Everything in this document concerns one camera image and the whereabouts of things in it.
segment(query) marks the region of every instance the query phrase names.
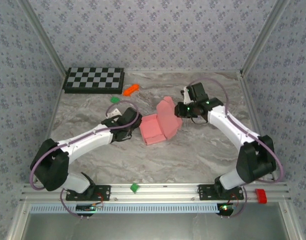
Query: orange object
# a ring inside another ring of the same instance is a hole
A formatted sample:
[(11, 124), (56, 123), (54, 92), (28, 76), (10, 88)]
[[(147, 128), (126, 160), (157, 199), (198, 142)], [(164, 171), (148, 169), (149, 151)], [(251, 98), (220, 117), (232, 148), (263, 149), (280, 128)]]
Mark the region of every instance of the orange object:
[(139, 84), (133, 84), (128, 89), (123, 92), (123, 95), (126, 97), (130, 97), (131, 94), (135, 91), (139, 91)]

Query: black and white checkerboard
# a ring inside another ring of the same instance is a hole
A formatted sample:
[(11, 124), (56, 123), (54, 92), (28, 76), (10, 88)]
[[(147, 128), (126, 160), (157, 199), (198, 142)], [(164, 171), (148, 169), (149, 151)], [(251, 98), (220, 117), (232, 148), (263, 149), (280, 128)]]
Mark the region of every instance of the black and white checkerboard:
[(63, 86), (66, 94), (122, 94), (124, 69), (71, 67)]

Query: blue patterned wall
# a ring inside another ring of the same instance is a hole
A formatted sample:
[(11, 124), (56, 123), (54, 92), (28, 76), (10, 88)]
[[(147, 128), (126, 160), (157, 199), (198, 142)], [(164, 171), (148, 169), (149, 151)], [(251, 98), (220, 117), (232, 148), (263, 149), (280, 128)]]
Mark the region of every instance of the blue patterned wall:
[(16, 1), (0, 1), (0, 239), (45, 138), (61, 77)]
[(247, 76), (306, 235), (306, 0), (292, 0)]
[(64, 66), (240, 69), (276, 0), (30, 0)]

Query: green block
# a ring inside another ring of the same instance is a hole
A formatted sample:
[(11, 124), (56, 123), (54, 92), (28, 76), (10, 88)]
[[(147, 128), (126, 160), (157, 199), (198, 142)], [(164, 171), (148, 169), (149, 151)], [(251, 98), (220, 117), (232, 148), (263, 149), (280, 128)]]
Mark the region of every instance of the green block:
[(118, 97), (114, 96), (114, 97), (111, 98), (111, 102), (114, 103), (114, 104), (118, 103), (119, 101), (121, 101), (121, 100)]
[(131, 190), (133, 191), (133, 193), (136, 193), (138, 189), (139, 189), (139, 185), (137, 185), (136, 183), (133, 183), (131, 186)]

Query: pink foam piece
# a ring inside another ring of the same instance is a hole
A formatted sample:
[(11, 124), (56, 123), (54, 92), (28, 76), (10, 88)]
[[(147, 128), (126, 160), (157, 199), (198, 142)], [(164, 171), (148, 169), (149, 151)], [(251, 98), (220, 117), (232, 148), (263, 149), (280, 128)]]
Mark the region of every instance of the pink foam piece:
[(170, 96), (164, 97), (156, 109), (157, 114), (144, 116), (139, 126), (147, 145), (171, 139), (182, 126), (182, 119), (175, 116), (175, 104)]

